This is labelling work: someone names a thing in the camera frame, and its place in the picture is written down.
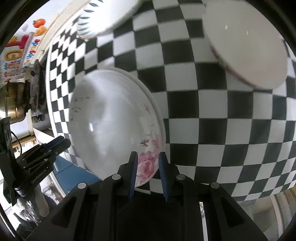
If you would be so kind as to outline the black white checkered mat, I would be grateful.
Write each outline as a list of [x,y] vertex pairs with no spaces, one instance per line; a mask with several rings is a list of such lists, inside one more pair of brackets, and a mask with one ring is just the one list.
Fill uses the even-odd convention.
[[54,134],[69,138],[75,85],[98,68],[117,67],[152,92],[166,128],[166,154],[198,183],[218,182],[237,200],[295,186],[295,55],[275,90],[256,90],[216,61],[202,30],[201,1],[144,1],[112,33],[77,35],[77,18],[54,37],[47,69]]

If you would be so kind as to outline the leaf pattern white bowl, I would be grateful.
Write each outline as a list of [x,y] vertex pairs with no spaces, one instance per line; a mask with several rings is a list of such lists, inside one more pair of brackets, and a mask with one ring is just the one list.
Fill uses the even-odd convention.
[[156,24],[152,1],[89,1],[79,13],[77,35],[86,40],[112,33],[117,38]]

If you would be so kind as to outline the white bowl red rim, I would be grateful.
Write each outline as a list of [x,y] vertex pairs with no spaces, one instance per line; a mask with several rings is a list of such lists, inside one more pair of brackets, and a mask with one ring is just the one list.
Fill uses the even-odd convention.
[[259,89],[280,87],[288,56],[280,33],[246,1],[208,1],[203,30],[218,62],[239,80]]

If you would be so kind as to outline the black glass gas stove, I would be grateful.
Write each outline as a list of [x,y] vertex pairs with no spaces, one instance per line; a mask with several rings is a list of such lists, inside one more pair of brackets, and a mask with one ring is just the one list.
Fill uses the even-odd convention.
[[39,60],[34,62],[31,70],[30,78],[30,108],[34,116],[33,123],[46,120],[48,113],[46,101],[46,84],[45,84],[46,69]]

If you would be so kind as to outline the white plate pink roses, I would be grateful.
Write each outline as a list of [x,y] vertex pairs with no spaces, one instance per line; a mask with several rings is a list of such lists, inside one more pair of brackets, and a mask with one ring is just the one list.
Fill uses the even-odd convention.
[[99,179],[116,173],[132,151],[138,155],[136,187],[158,170],[163,150],[156,113],[123,74],[101,69],[82,78],[71,98],[68,130],[85,168]]

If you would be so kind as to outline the stainless steel pot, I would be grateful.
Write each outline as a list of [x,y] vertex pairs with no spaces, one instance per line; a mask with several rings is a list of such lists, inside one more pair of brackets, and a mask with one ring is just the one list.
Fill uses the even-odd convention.
[[23,121],[30,105],[30,83],[8,82],[1,88],[1,119],[10,118],[10,124]]

